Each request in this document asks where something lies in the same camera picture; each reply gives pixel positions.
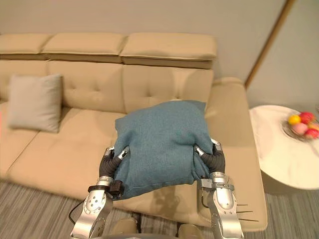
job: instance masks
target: pink fruit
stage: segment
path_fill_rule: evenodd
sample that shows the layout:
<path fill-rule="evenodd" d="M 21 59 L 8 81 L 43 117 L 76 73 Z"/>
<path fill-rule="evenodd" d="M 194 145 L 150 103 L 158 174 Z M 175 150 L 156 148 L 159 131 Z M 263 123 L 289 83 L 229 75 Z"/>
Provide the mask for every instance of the pink fruit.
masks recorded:
<path fill-rule="evenodd" d="M 314 121 L 316 119 L 315 115 L 310 112 L 301 112 L 299 117 L 301 119 L 301 123 L 305 123 L 305 124 L 308 124 L 311 121 Z"/>
<path fill-rule="evenodd" d="M 303 135 L 308 130 L 308 126 L 304 123 L 297 123 L 297 124 L 294 124 L 293 126 L 291 126 L 291 129 L 296 134 Z"/>
<path fill-rule="evenodd" d="M 316 130 L 319 131 L 319 123 L 310 122 L 310 123 L 308 124 L 308 128 L 314 128 L 314 129 L 316 129 Z"/>
<path fill-rule="evenodd" d="M 314 128 L 310 128 L 306 131 L 305 137 L 309 139 L 314 139 L 319 137 L 319 130 L 316 130 Z"/>

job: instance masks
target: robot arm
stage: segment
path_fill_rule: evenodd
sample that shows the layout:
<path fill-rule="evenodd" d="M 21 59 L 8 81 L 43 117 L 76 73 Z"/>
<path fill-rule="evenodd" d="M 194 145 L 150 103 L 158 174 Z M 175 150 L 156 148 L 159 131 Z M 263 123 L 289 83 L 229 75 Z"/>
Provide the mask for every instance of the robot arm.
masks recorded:
<path fill-rule="evenodd" d="M 221 144 L 212 139 L 213 154 L 205 153 L 197 145 L 195 152 L 209 169 L 210 178 L 202 178 L 200 186 L 208 192 L 207 204 L 211 213 L 211 225 L 216 239 L 243 239 L 244 235 L 236 214 L 237 202 L 234 186 L 225 176 L 225 157 Z"/>
<path fill-rule="evenodd" d="M 123 192 L 122 182 L 113 181 L 114 173 L 128 154 L 126 147 L 114 157 L 114 147 L 107 148 L 100 164 L 100 177 L 94 186 L 90 186 L 89 195 L 83 204 L 82 213 L 74 225 L 71 239 L 92 239 L 102 235 L 108 214 L 113 207 L 113 198 L 120 198 Z"/>

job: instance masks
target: sofa armrest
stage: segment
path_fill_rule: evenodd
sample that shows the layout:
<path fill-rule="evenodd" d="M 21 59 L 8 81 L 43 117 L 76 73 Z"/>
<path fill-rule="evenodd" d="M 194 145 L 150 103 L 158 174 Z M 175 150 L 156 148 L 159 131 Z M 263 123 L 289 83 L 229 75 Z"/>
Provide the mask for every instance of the sofa armrest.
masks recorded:
<path fill-rule="evenodd" d="M 267 209 L 260 173 L 246 92 L 242 81 L 222 78 L 214 81 L 206 107 L 205 120 L 210 136 L 221 142 L 226 158 L 226 174 L 235 186 L 238 217 L 254 221 L 241 221 L 242 229 L 262 231 L 267 226 Z M 199 214 L 210 219 L 210 212 L 201 205 Z"/>
<path fill-rule="evenodd" d="M 215 80 L 208 99 L 205 119 L 210 136 L 223 146 L 255 147 L 246 92 L 241 80 Z"/>

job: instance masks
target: white round table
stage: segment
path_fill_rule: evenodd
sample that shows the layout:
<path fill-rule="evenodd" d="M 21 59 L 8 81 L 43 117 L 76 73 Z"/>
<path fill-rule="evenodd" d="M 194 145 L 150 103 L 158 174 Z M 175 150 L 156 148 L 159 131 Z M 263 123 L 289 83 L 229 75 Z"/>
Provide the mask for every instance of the white round table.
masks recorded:
<path fill-rule="evenodd" d="M 258 106 L 250 117 L 261 170 L 297 189 L 319 189 L 319 139 L 301 142 L 282 130 L 282 121 L 297 111 L 282 106 Z"/>

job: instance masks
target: wall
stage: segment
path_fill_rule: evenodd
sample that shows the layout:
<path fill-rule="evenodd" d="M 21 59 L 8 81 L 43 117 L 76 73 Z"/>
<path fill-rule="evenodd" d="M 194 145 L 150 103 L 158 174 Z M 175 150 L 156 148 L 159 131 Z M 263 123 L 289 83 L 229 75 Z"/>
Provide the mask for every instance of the wall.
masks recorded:
<path fill-rule="evenodd" d="M 245 80 L 284 0 L 1 0 L 0 32 L 191 32 L 217 38 L 215 75 Z"/>
<path fill-rule="evenodd" d="M 319 104 L 319 1 L 296 0 L 248 88 L 251 107 L 315 111 Z"/>

